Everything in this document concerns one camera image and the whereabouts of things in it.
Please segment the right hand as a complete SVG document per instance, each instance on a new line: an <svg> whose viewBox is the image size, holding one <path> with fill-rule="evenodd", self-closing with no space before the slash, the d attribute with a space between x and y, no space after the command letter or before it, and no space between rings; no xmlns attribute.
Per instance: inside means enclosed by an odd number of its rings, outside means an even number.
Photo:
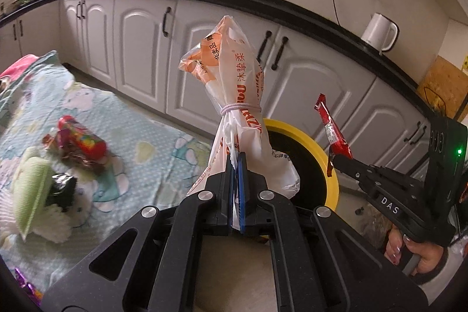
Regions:
<svg viewBox="0 0 468 312"><path fill-rule="evenodd" d="M417 266L412 271L413 276L433 273L447 259L445 248L432 242L414 242L393 225L388 235L384 256L394 265L398 265L403 248L406 248L412 254L420 256Z"/></svg>

